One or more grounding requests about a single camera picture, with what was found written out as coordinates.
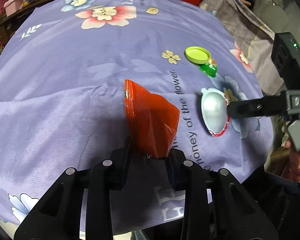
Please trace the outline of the person's right hand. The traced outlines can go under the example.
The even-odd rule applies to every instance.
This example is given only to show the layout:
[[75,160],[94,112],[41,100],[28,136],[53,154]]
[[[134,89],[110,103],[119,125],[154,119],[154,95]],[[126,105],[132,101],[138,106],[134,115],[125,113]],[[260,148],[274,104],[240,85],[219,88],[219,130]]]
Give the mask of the person's right hand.
[[300,183],[300,151],[296,151],[291,138],[285,142],[285,148],[289,149],[289,161],[281,173],[281,177]]

